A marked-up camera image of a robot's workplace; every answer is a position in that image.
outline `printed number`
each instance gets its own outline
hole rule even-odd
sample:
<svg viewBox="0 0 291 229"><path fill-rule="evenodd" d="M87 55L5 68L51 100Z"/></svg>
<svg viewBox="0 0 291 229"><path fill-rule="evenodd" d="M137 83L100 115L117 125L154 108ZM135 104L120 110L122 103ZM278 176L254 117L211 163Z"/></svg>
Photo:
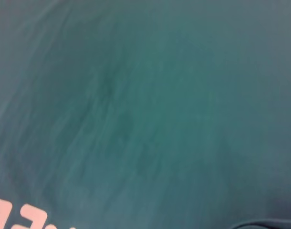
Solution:
<svg viewBox="0 0 291 229"><path fill-rule="evenodd" d="M27 228L15 224L12 226L11 229L42 229L48 217L47 213L44 210L41 210L29 204L25 204L21 207L21 216L32 221L31 227Z"/></svg>
<svg viewBox="0 0 291 229"><path fill-rule="evenodd" d="M8 201L0 199L0 229L4 229L10 216L11 210L12 204ZM29 204L25 204L24 206L22 206L21 216L30 220L32 222L31 226L28 228L22 225L15 224L11 227L11 229L43 229L43 226L45 225L46 219L48 217L47 212ZM54 225L50 224L46 226L45 229L57 228Z"/></svg>
<svg viewBox="0 0 291 229"><path fill-rule="evenodd" d="M0 199L0 229L4 229L12 210L12 204Z"/></svg>

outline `teal fabric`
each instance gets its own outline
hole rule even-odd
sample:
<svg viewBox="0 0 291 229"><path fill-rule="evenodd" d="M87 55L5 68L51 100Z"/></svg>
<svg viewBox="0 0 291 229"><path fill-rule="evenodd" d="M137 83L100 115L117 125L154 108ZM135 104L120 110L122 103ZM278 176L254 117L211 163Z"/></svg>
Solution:
<svg viewBox="0 0 291 229"><path fill-rule="evenodd" d="M9 228L291 218L291 1L0 1L0 198Z"/></svg>

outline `teal cloth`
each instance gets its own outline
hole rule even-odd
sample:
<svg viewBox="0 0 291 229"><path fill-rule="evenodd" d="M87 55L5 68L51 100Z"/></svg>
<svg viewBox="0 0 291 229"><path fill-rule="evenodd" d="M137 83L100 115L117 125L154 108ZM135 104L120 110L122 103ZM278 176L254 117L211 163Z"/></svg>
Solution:
<svg viewBox="0 0 291 229"><path fill-rule="evenodd" d="M0 0L0 198L9 228L291 218L291 1Z"/></svg>

